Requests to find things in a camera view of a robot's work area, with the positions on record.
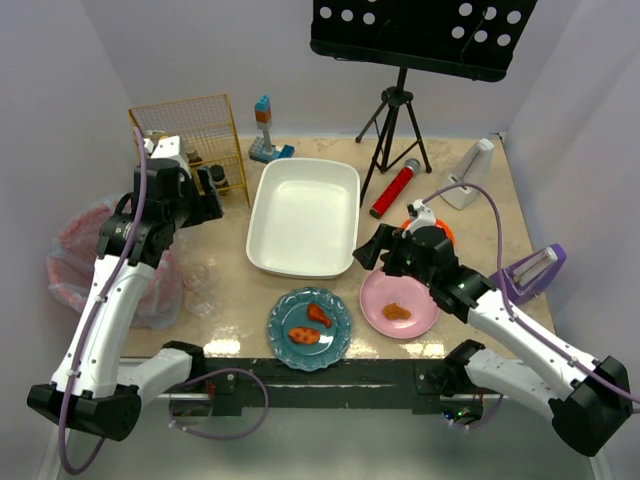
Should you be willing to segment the orange plate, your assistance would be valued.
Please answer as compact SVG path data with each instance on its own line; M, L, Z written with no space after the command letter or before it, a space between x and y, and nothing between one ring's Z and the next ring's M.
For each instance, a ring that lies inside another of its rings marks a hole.
M411 220L410 219L406 219L403 222L403 224L401 225L401 227L403 229L406 229L410 225L410 223L411 223ZM454 235L453 231L451 230L451 228L444 221L442 221L440 219L437 219L435 221L435 226L438 227L438 228L441 228L445 232L446 236L451 240L451 242L455 243L455 235Z

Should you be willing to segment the pink plate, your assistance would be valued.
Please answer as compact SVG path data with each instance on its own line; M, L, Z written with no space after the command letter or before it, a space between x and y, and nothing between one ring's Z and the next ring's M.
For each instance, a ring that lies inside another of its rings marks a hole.
M363 281L359 295L360 309L369 325L380 334L398 340L417 338L431 329L439 309L429 289L408 277L386 275L381 269ZM411 312L408 320L389 321L382 315L384 306L397 303Z

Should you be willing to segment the small yellow label bottle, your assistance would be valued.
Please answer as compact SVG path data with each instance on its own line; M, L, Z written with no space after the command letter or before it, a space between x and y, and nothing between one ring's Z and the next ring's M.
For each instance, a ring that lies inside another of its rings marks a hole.
M187 158L191 168L197 168L203 164L203 159L196 149L188 150Z

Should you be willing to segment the small black cap spice jar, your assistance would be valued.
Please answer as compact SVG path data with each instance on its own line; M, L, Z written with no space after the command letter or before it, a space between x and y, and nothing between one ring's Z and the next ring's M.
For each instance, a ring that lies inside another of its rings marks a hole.
M230 184L224 168L221 165L212 165L210 173L218 194L221 196L227 195Z

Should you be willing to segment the clear glass cup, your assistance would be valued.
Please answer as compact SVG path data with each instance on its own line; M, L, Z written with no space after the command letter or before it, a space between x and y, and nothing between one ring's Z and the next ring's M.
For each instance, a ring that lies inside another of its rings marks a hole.
M183 284L194 292L202 292L210 286L210 274L202 264L188 264L182 267Z
M209 317L214 310L213 297L210 294L190 291L184 299L186 310L197 317Z

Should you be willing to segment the pink trash basket with bag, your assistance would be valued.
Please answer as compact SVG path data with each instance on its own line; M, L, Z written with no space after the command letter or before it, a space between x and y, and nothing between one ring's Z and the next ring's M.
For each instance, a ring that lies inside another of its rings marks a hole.
M115 194L90 204L52 239L46 261L49 291L78 313L83 311L91 288L100 227L112 216L120 198ZM144 290L131 326L154 330L173 326L179 316L182 294L179 264L174 252L168 250Z

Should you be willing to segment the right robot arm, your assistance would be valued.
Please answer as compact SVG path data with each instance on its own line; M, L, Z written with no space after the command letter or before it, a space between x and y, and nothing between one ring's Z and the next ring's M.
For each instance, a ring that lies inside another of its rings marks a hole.
M366 270L380 263L387 275L426 285L441 311L504 345L515 360L468 341L446 361L470 383L538 412L574 451L596 456L631 418L636 399L626 367L580 351L525 315L486 276L460 264L442 229L409 234L382 224L353 256Z

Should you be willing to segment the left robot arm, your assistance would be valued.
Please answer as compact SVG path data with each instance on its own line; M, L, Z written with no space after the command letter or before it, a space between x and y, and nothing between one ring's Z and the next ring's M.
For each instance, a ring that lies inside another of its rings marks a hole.
M172 159L134 170L134 189L101 226L89 297L66 356L28 406L71 430L122 441L142 408L205 371L202 348L171 341L128 374L118 371L139 301L177 230L216 220L222 203L210 168L189 173Z

